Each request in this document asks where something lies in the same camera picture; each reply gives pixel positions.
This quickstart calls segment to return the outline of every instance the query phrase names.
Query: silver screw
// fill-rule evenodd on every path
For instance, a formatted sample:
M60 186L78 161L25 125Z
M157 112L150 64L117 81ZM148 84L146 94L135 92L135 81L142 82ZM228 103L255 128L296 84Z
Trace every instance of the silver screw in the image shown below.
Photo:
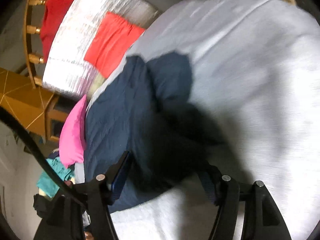
M101 181L101 180L104 180L105 177L106 176L104 176L103 174L99 174L99 175L97 175L96 180Z
M231 177L230 177L229 175L223 175L223 176L222 176L222 179L223 179L224 181L230 181L230 180L231 180Z
M256 184L257 184L258 187L263 187L264 186L264 183L261 180L257 180Z

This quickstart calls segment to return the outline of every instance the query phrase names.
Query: red cloth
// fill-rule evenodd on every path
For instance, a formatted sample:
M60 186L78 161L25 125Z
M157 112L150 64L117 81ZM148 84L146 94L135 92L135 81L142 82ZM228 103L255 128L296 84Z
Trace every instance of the red cloth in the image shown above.
M127 49L143 32L143 28L129 23L117 14L107 12L84 60L108 78L119 65Z
M73 0L46 0L40 38L44 61L47 62L53 39Z

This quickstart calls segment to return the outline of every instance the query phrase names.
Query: pink pillow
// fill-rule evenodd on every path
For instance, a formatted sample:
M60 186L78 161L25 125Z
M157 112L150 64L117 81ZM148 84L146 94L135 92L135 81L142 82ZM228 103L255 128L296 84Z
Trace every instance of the pink pillow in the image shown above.
M84 95L71 110L63 125L59 140L61 163L67 168L75 162L83 163L84 118L87 107L87 96Z

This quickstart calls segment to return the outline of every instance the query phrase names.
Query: teal cloth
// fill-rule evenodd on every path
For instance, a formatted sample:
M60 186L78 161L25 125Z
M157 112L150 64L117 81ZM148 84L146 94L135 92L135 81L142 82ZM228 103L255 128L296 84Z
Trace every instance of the teal cloth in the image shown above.
M75 176L74 166L70 166L66 169L61 163L60 157L47 159L47 162L63 181L69 180ZM52 179L50 179L45 171L41 173L40 178L37 182L37 187L42 189L51 198L54 197L59 190L59 186L55 184Z

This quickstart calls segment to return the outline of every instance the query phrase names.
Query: dark blue cloth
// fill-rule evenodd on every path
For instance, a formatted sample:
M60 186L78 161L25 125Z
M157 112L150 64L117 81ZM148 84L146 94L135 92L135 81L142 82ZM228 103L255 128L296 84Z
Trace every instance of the dark blue cloth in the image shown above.
M85 121L85 179L118 162L135 162L110 212L148 201L193 172L207 156L203 120L187 102L192 86L188 57L175 52L145 63L127 58L123 72L90 108Z

